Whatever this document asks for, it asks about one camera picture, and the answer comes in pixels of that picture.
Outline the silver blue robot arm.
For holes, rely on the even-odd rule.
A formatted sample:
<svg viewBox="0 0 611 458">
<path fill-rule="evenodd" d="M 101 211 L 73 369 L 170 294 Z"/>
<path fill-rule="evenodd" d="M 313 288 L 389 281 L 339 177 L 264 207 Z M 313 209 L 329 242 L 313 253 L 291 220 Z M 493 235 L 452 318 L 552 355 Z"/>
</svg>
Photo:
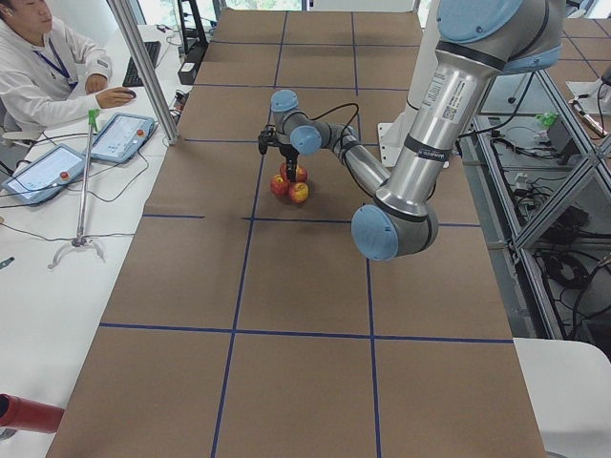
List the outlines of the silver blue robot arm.
<svg viewBox="0 0 611 458">
<path fill-rule="evenodd" d="M 288 170 L 298 156 L 331 151 L 372 198 L 351 221 L 359 251 L 370 260 L 419 253 L 437 236 L 429 195 L 489 80 L 554 65 L 564 17 L 562 1 L 440 2 L 437 66 L 392 170 L 348 126 L 309 118 L 290 90 L 272 95 L 273 122 L 260 132 L 259 150 L 279 148 Z"/>
</svg>

